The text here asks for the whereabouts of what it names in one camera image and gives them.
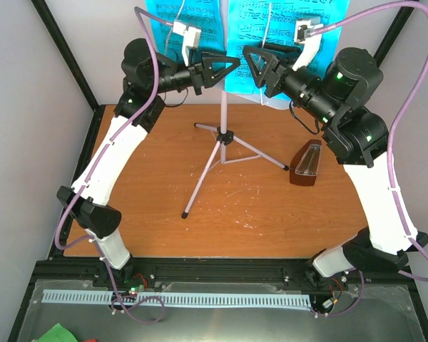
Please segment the brown wooden metronome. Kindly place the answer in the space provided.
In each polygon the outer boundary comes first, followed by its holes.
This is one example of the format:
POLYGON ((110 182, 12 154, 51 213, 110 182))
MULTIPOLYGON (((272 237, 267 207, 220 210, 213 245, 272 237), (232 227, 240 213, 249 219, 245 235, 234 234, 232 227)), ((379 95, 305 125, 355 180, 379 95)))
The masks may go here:
POLYGON ((308 140, 290 162, 290 184, 312 187, 317 178, 322 142, 308 140))

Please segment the clear plastic metronome cover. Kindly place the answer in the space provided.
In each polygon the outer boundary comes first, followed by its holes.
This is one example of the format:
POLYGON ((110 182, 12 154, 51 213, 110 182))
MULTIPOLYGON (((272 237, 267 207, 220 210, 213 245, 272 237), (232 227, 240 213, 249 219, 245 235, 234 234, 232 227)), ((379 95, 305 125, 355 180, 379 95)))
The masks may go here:
POLYGON ((303 149, 303 154, 295 167, 295 174, 316 177, 319 167, 320 155, 322 146, 318 144, 310 144, 303 149))

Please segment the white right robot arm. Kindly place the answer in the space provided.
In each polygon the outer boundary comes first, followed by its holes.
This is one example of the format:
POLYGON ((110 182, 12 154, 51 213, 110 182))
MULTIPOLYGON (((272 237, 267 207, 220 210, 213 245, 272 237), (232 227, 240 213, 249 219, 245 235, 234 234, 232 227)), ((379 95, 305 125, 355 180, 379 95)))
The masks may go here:
POLYGON ((417 230, 396 204, 389 181, 389 132, 366 102, 383 75, 368 51, 342 49, 319 77, 298 66, 296 48, 271 50, 246 46, 243 55, 257 87, 266 96, 285 94, 292 108, 302 108, 322 126, 322 139, 349 175, 367 218, 367 226, 345 243, 320 252, 312 270, 323 277, 357 269, 402 273, 409 252, 425 248, 428 235, 417 230))

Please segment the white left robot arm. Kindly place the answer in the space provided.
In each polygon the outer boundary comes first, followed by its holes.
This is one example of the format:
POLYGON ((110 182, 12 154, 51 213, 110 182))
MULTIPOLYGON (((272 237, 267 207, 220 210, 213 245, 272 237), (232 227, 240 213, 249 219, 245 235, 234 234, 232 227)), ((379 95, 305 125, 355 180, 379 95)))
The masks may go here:
POLYGON ((156 52, 144 38, 132 40, 123 52, 123 94, 110 127, 86 169, 69 187, 60 187, 58 200, 96 243, 101 258, 111 267, 109 278, 127 286, 134 278, 131 257, 119 232, 122 215, 109 206, 113 187, 135 149, 151 132, 165 108, 161 94, 192 88, 200 94, 232 73, 236 57, 213 50, 188 50, 187 63, 176 63, 156 52))

